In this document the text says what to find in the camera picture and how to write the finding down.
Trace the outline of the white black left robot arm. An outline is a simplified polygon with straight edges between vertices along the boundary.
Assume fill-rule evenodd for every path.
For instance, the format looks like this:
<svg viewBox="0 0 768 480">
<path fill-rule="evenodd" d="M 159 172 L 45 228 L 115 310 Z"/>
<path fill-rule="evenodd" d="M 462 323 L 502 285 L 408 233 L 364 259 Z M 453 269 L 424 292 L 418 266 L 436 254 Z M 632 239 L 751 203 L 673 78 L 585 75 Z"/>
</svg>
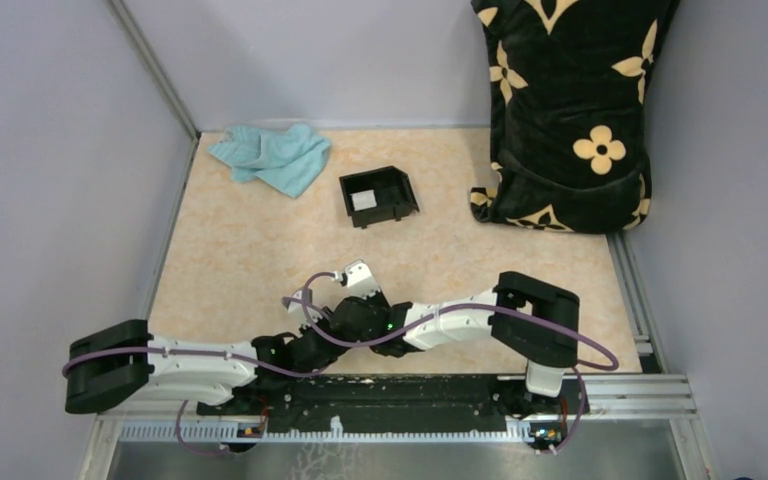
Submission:
<svg viewBox="0 0 768 480">
<path fill-rule="evenodd" d="M 71 343 L 64 409 L 94 414 L 130 400 L 193 401 L 245 414 L 260 393 L 316 376 L 345 351 L 312 328 L 209 344 L 165 338 L 145 320 L 127 320 Z"/>
</svg>

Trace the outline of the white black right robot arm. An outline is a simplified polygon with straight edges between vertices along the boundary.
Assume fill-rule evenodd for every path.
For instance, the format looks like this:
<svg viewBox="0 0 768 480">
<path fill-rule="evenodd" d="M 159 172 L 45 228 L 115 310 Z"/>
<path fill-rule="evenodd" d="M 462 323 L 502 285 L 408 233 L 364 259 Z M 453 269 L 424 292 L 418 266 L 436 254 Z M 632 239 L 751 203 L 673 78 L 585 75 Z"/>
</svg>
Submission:
<svg viewBox="0 0 768 480">
<path fill-rule="evenodd" d="M 563 288 L 507 271 L 477 295 L 439 304 L 388 303 L 370 275 L 343 281 L 351 295 L 330 313 L 336 339 L 402 357 L 453 342 L 495 339 L 528 361 L 523 398 L 536 412 L 562 398 L 565 372 L 577 364 L 580 298 Z"/>
</svg>

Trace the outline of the grey credit card stack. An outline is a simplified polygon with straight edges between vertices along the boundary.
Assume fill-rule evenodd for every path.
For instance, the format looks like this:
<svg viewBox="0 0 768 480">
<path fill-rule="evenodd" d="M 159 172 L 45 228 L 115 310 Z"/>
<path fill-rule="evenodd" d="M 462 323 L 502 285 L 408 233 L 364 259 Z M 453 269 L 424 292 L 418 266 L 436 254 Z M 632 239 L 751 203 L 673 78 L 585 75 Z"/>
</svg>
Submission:
<svg viewBox="0 0 768 480">
<path fill-rule="evenodd" d="M 374 190 L 364 190 L 351 193 L 350 203 L 352 210 L 356 212 L 376 208 L 378 206 Z"/>
</svg>

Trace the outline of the black plastic card box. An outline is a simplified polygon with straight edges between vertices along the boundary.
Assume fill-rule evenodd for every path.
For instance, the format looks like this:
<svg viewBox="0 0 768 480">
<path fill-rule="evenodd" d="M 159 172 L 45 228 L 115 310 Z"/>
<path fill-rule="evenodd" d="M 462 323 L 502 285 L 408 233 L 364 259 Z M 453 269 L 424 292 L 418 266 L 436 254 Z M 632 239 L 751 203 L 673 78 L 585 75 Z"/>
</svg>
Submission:
<svg viewBox="0 0 768 480">
<path fill-rule="evenodd" d="M 398 222 L 420 211 L 408 174 L 395 166 L 341 176 L 339 183 L 347 216 L 354 228 L 366 229 L 372 224 L 390 220 Z M 353 211 L 350 194 L 364 190 L 375 191 L 378 206 Z"/>
</svg>

